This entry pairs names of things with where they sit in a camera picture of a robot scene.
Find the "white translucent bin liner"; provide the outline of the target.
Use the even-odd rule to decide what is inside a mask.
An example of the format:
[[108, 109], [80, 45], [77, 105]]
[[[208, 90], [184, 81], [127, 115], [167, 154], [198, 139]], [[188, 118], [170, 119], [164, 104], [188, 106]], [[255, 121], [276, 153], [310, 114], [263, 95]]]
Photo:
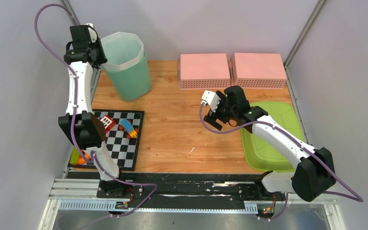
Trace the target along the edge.
[[103, 68], [110, 72], [124, 71], [145, 57], [143, 42], [136, 34], [116, 32], [101, 39], [107, 62]]

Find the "mint green trash bin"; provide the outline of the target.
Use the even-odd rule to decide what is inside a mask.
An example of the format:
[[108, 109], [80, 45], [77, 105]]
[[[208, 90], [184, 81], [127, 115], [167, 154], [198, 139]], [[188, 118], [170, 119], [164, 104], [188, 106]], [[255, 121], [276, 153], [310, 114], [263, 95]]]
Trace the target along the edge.
[[147, 94], [151, 89], [146, 52], [145, 57], [138, 64], [124, 71], [110, 72], [105, 69], [104, 71], [124, 101], [135, 100]]

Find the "pink perforated plastic basket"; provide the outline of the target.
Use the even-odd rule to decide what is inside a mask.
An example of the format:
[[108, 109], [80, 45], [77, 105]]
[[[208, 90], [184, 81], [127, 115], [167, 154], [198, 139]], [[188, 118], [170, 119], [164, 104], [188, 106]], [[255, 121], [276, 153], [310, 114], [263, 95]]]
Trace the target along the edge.
[[181, 54], [178, 70], [181, 90], [224, 89], [231, 85], [225, 53]]

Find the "large lime green tub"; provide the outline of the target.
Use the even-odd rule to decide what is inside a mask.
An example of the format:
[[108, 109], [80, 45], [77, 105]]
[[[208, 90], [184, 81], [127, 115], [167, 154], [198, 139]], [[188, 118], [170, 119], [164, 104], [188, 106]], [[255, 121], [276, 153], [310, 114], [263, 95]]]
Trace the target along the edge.
[[247, 164], [259, 171], [293, 172], [296, 146], [287, 136], [273, 126], [281, 126], [294, 138], [303, 140], [303, 133], [292, 105], [278, 101], [250, 103], [268, 112], [271, 118], [263, 119], [270, 126], [257, 124], [256, 133], [241, 129], [241, 141]]

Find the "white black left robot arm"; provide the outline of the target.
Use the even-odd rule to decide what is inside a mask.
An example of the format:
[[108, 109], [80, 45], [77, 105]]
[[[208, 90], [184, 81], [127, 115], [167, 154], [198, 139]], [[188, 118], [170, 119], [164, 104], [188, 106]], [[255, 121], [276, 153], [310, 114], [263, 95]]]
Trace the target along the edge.
[[100, 181], [112, 181], [109, 192], [122, 198], [128, 186], [116, 180], [120, 168], [108, 152], [104, 125], [92, 110], [93, 71], [107, 62], [102, 43], [91, 23], [71, 26], [70, 32], [72, 40], [67, 43], [63, 57], [69, 72], [69, 99], [65, 115], [58, 118], [58, 124], [80, 157], [97, 168]]

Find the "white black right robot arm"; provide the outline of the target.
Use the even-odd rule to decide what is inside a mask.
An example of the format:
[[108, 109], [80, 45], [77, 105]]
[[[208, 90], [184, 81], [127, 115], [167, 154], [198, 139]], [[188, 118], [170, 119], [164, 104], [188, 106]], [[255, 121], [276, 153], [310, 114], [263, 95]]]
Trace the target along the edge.
[[218, 123], [236, 122], [234, 130], [245, 129], [281, 153], [294, 168], [293, 172], [266, 171], [255, 180], [257, 198], [267, 200], [273, 193], [295, 193], [302, 200], [311, 202], [336, 184], [333, 157], [322, 147], [317, 149], [298, 139], [284, 129], [262, 107], [251, 106], [243, 88], [230, 86], [223, 92], [205, 90], [201, 107], [209, 106], [200, 119], [209, 131], [222, 134]]

